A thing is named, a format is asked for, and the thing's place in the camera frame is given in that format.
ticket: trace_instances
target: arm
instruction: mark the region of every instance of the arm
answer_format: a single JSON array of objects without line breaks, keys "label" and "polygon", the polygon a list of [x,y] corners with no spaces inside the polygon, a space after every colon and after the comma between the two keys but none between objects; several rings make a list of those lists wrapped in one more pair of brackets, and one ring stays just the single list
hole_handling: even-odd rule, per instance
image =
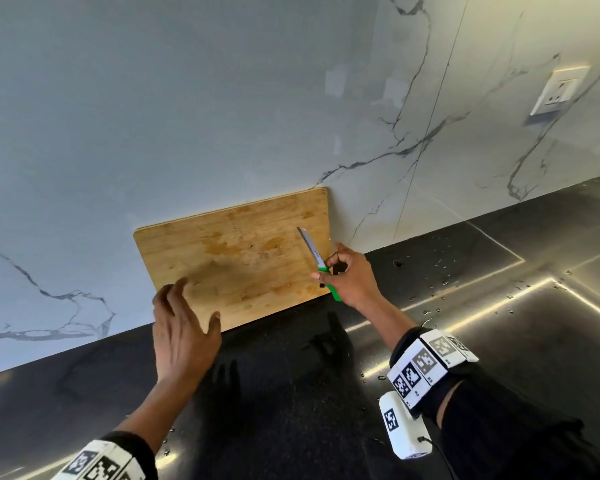
[{"label": "arm", "polygon": [[[416,323],[382,297],[363,254],[336,247],[325,264],[344,262],[347,270],[312,278],[334,286],[394,350]],[[487,374],[458,379],[432,411],[447,458],[462,480],[600,478],[600,453],[583,439],[579,420],[544,410]]]},{"label": "arm", "polygon": [[182,293],[187,279],[164,286],[153,298],[153,348],[158,375],[144,402],[112,433],[89,443],[56,478],[92,478],[111,461],[131,480],[156,480],[154,456],[205,373],[221,344],[220,313],[211,316],[208,332]]}]

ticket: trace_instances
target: paring knife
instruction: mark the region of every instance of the paring knife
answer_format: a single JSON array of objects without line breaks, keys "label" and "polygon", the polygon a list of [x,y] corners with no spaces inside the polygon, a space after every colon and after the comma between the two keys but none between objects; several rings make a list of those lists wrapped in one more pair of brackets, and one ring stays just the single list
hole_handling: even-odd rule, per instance
[{"label": "paring knife", "polygon": [[[309,250],[311,251],[311,254],[313,254],[313,257],[315,258],[316,263],[318,263],[318,271],[325,271],[328,273],[329,268],[324,265],[324,261],[322,260],[322,257],[320,256],[320,253],[318,252],[318,250],[315,248],[315,245],[313,244],[313,241],[311,240],[311,236],[309,236],[309,233],[306,231],[306,229],[302,229],[302,227],[297,227],[296,229],[298,229],[298,232],[302,236],[304,243],[306,244],[306,247],[308,247]],[[331,294],[333,295],[334,300],[342,301],[342,298],[339,297],[338,292],[336,291],[336,288],[334,288],[331,285],[327,285],[327,288],[329,289],[329,291],[331,291]]]}]

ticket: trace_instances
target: wooden cutting board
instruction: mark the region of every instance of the wooden cutting board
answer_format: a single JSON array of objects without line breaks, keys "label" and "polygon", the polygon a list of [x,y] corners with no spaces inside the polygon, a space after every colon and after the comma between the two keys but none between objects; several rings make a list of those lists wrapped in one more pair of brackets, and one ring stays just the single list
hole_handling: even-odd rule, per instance
[{"label": "wooden cutting board", "polygon": [[329,292],[309,277],[317,265],[298,226],[331,253],[326,189],[143,227],[134,238],[156,290],[188,276],[185,298],[203,329],[219,310],[228,330]]}]

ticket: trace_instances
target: marble backsplash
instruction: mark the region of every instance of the marble backsplash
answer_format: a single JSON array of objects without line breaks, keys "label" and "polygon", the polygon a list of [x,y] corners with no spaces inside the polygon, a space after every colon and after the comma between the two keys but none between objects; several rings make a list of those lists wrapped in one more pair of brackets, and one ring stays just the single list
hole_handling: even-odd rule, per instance
[{"label": "marble backsplash", "polygon": [[151,322],[140,226],[325,186],[369,251],[599,175],[600,0],[0,0],[0,371]]}]

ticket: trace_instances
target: electrical outlet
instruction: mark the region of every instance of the electrical outlet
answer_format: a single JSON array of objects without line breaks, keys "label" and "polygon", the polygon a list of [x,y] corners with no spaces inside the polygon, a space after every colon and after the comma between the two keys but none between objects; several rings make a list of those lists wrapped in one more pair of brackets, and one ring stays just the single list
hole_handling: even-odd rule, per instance
[{"label": "electrical outlet", "polygon": [[572,67],[553,71],[542,94],[531,111],[531,116],[558,111],[570,100],[581,85],[591,66]]}]

